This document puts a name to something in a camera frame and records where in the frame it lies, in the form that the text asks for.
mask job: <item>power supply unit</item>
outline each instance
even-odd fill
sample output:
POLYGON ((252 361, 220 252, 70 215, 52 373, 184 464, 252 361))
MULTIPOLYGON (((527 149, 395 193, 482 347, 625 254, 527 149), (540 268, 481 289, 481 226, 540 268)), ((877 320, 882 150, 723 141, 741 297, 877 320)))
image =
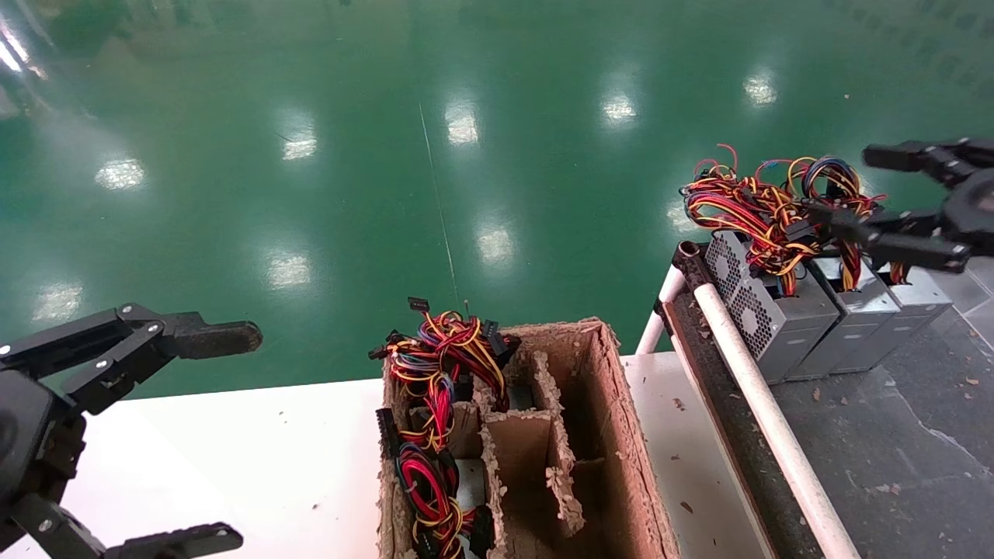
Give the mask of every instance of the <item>power supply unit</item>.
MULTIPOLYGON (((884 265, 881 277, 887 278, 890 271, 890 265, 884 265)), ((867 349, 863 355, 866 362, 873 362, 868 369, 877 366, 892 351, 952 306, 952 301, 931 275, 920 268, 909 270, 908 283, 890 285, 888 290, 900 310, 867 340, 867 349)), ((837 370, 832 372, 863 370, 848 369, 848 366, 849 363, 843 360, 837 365, 837 370)))
POLYGON ((775 384, 815 347, 839 311, 811 274, 797 279, 795 296, 780 296, 775 277, 749 274, 747 254, 735 233, 718 231, 705 263, 763 377, 775 384))
POLYGON ((787 380, 808 380, 834 373, 866 371, 880 361, 872 347, 873 336, 901 308, 884 282, 861 262, 857 290, 837 292, 842 277, 838 258, 816 258, 808 269, 839 309, 838 322, 792 371, 787 380))

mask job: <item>white table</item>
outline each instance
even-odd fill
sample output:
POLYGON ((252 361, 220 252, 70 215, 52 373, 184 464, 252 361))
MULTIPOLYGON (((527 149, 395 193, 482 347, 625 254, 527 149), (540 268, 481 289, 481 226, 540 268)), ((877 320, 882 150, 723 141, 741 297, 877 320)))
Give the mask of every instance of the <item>white table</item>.
MULTIPOLYGON (((684 557, 771 557, 676 354, 621 361, 684 557)), ((230 559, 376 557, 382 400, 369 380, 122 402, 89 418, 63 505, 107 546, 225 521, 246 540, 230 559)))

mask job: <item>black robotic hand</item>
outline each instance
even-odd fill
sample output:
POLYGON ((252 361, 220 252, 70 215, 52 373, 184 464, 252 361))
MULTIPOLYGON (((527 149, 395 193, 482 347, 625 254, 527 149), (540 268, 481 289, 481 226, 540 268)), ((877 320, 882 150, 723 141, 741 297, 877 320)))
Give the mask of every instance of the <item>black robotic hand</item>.
POLYGON ((870 145, 863 160, 871 167, 924 172, 949 194, 938 211, 881 212, 857 218, 848 210, 808 206, 832 237, 860 245, 878 262, 903 262, 954 274, 972 256, 994 256, 994 142, 907 141, 870 145))
POLYGON ((170 361, 249 353, 262 334, 247 321, 207 324, 197 312, 123 305, 0 345, 0 551, 25 533, 54 559, 181 559, 242 546, 227 524, 146 536, 105 549, 59 506, 97 415, 170 361), (39 381, 71 367, 66 396, 39 381))

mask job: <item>power supply fan grille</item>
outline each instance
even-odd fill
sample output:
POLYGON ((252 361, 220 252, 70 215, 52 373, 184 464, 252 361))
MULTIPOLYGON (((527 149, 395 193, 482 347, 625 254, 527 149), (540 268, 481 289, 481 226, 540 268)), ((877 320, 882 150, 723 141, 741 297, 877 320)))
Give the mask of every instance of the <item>power supply fan grille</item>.
POLYGON ((769 345, 773 333, 769 314, 752 289, 751 284, 739 289, 729 305, 729 312, 743 336, 745 346, 753 357, 758 358, 769 345))
POLYGON ((705 256, 711 275, 717 283, 718 292, 728 300, 743 280, 743 263, 729 246, 724 235, 716 235, 708 246, 705 256))

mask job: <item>cardboard box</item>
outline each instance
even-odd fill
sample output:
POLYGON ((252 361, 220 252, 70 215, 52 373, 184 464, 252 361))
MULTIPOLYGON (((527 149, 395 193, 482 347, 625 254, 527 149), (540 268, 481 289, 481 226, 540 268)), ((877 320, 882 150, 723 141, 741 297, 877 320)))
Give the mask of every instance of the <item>cardboard box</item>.
MULTIPOLYGON (((475 379, 449 436, 456 459, 483 461, 495 534, 487 557, 678 558, 610 327, 589 318, 502 331, 522 340, 505 377, 534 406, 496 412, 475 379)), ((384 405, 407 428, 417 413, 384 375, 384 405)), ((380 480, 380 557, 416 559, 392 463, 382 462, 380 480)))

